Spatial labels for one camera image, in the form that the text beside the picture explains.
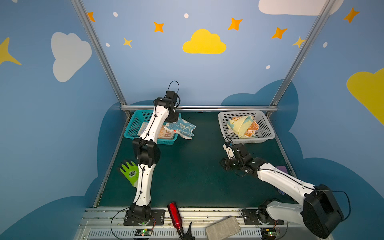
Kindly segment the blue bunny pattern towel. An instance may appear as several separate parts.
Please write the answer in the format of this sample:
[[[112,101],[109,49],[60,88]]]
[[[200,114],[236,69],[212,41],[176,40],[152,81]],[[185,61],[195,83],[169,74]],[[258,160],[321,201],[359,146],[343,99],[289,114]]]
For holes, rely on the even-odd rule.
[[[195,128],[195,125],[181,118],[178,118],[177,122],[167,123],[165,125],[165,129],[167,131],[174,132],[186,140],[191,140],[193,138],[193,131],[195,130]]]

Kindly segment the cream RABBIT lettered towel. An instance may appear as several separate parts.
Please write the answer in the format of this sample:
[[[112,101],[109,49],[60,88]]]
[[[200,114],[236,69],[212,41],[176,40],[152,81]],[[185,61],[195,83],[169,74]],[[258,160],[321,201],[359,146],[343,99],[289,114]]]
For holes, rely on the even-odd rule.
[[[148,126],[148,122],[143,122],[137,135],[140,136],[144,132],[144,130],[147,128],[147,126]],[[159,132],[158,139],[172,140],[174,138],[174,135],[175,135],[174,132],[170,132],[166,130],[165,125],[163,125]]]

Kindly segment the yellow-green towel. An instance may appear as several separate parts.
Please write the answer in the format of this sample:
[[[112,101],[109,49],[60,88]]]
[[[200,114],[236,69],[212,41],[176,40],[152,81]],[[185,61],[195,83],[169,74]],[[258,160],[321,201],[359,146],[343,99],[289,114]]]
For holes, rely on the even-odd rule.
[[[234,117],[227,122],[227,127],[231,129],[239,139],[248,138],[247,132],[253,123],[253,116]]]

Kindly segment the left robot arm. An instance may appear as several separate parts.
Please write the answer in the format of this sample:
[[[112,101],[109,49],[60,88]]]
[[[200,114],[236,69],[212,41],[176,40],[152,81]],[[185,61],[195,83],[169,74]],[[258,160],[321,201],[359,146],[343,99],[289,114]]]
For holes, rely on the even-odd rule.
[[[157,145],[160,130],[165,122],[178,119],[176,112],[180,97],[163,97],[154,101],[154,110],[148,126],[139,138],[133,140],[135,157],[138,160],[139,183],[128,217],[146,224],[151,218],[151,185],[153,172],[160,160],[161,151]]]

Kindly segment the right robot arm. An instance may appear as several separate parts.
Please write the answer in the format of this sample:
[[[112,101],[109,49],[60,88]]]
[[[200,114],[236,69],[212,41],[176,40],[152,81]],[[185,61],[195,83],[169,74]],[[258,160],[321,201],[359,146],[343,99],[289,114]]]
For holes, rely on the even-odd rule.
[[[315,186],[301,181],[266,162],[254,158],[243,144],[226,142],[223,148],[227,157],[220,161],[226,171],[241,171],[264,181],[295,203],[282,203],[278,200],[265,201],[256,213],[257,222],[268,225],[271,221],[285,221],[305,226],[312,234],[326,239],[332,231],[348,217],[344,216],[334,194],[329,187]]]

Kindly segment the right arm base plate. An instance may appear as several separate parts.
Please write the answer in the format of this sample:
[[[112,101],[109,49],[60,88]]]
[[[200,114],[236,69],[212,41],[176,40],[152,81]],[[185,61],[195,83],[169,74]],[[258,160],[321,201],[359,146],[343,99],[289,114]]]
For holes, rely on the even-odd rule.
[[[241,209],[245,225],[284,225],[283,220],[273,220],[264,209]]]

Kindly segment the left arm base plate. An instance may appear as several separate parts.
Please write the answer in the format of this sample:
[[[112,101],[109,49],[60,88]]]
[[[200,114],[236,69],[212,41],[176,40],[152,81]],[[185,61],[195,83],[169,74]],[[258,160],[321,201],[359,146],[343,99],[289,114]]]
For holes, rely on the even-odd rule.
[[[125,215],[123,222],[124,226],[163,226],[165,220],[165,210],[154,209],[151,210],[150,218],[147,221],[140,220],[138,217],[135,217],[129,211]]]

